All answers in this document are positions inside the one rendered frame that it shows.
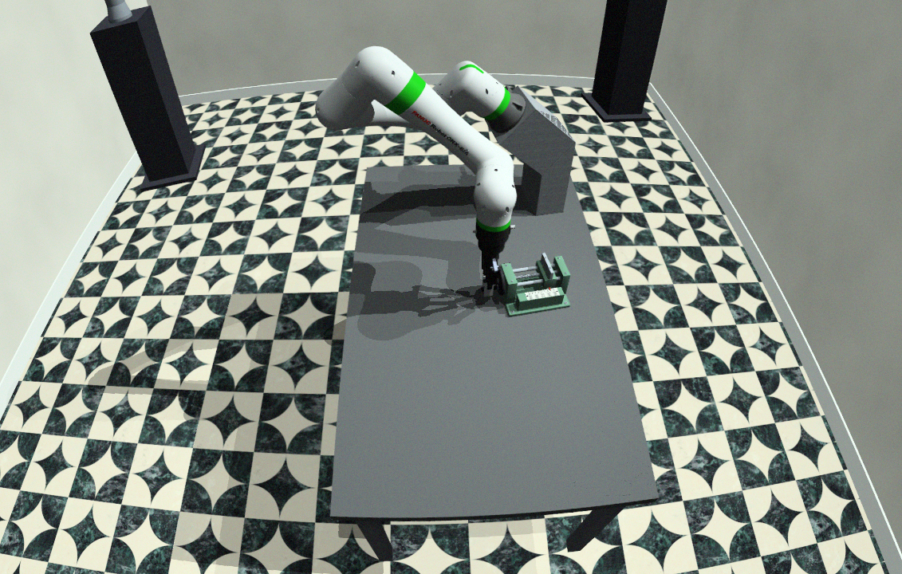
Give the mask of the green bench vise with handwheel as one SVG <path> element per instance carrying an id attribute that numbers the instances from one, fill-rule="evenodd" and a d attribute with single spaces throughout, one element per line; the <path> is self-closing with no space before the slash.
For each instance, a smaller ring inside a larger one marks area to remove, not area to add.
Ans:
<path id="1" fill-rule="evenodd" d="M 501 264 L 499 268 L 501 271 L 499 271 L 494 290 L 497 289 L 498 294 L 504 298 L 506 312 L 509 316 L 570 308 L 569 299 L 566 296 L 570 273 L 562 257 L 555 257 L 553 264 L 550 264 L 546 252 L 543 252 L 542 259 L 537 261 L 537 266 L 512 269 L 511 264 Z M 515 277 L 515 273 L 525 271 L 537 271 L 537 273 Z"/>

